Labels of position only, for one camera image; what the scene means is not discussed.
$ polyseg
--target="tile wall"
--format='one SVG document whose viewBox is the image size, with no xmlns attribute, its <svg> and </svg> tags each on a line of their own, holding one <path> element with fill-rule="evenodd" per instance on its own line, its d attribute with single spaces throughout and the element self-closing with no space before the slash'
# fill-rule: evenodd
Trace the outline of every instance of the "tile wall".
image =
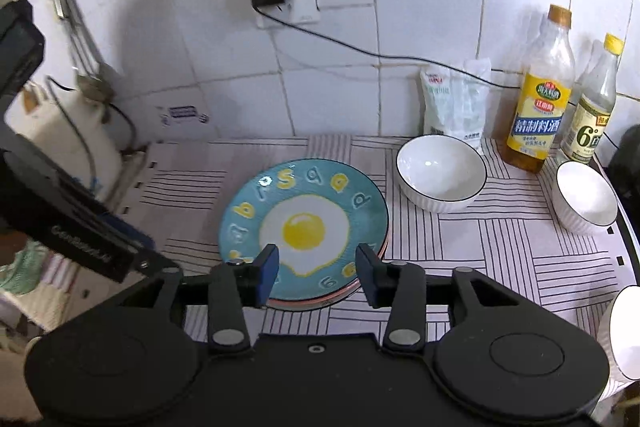
<svg viewBox="0 0 640 427">
<path fill-rule="evenodd" d="M 36 80 L 73 84 L 66 42 L 50 0 L 30 0 L 47 37 Z M 360 55 L 289 28 L 260 29 L 250 0 L 78 0 L 111 67 L 117 103 L 142 141 L 292 136 L 323 132 L 419 134 L 424 102 L 418 66 Z M 620 93 L 640 98 L 640 0 L 317 0 L 312 29 L 383 54 L 449 63 L 489 57 L 494 81 L 520 82 L 524 49 L 550 3 L 574 12 L 578 74 L 597 59 L 606 32 L 626 39 Z M 487 134 L 502 136 L 517 91 L 492 89 Z M 175 120 L 169 108 L 197 117 Z M 14 110 L 12 118 L 19 118 Z M 620 96 L 610 122 L 616 142 L 640 123 L 639 102 Z M 123 144 L 126 127 L 110 131 Z M 598 155 L 608 162 L 603 140 Z"/>
</svg>

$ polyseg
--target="fried egg design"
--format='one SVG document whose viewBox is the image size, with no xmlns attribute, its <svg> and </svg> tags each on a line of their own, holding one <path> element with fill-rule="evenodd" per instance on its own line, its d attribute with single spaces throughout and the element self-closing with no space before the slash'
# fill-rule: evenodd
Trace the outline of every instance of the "fried egg design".
<svg viewBox="0 0 640 427">
<path fill-rule="evenodd" d="M 349 240 L 349 218 L 333 201 L 314 194 L 275 205 L 262 220 L 260 248 L 277 245 L 280 263 L 308 277 L 335 262 Z"/>
</svg>

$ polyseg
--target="green oval logo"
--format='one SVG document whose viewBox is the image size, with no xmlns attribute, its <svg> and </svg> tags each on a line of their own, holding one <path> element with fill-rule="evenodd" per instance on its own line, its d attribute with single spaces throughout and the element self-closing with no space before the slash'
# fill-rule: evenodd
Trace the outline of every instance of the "green oval logo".
<svg viewBox="0 0 640 427">
<path fill-rule="evenodd" d="M 556 87 L 556 84 L 552 82 L 546 82 L 545 84 L 538 84 L 536 86 L 536 93 L 542 98 L 547 100 L 557 100 L 560 98 L 560 90 Z"/>
</svg>

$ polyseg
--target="bottle cap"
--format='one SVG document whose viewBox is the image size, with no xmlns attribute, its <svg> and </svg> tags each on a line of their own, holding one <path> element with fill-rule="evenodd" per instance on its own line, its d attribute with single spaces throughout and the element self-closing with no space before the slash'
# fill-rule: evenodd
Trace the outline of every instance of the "bottle cap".
<svg viewBox="0 0 640 427">
<path fill-rule="evenodd" d="M 571 10 L 568 10 L 567 8 L 562 8 L 562 6 L 552 4 L 549 6 L 549 15 L 547 18 L 556 24 L 571 29 Z"/>
<path fill-rule="evenodd" d="M 614 55 L 622 55 L 622 49 L 624 49 L 625 43 L 617 38 L 615 35 L 607 33 L 604 37 L 604 49 Z"/>
</svg>

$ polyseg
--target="red logo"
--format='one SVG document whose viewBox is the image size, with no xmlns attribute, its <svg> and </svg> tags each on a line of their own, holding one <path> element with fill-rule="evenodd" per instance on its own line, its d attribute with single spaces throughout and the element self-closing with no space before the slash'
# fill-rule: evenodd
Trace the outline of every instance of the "red logo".
<svg viewBox="0 0 640 427">
<path fill-rule="evenodd" d="M 536 102 L 534 105 L 536 106 L 536 109 L 539 109 L 540 111 L 543 111 L 543 112 L 553 112 L 556 108 L 551 102 L 547 102 L 546 100 L 541 100 L 540 98 L 536 99 Z"/>
</svg>

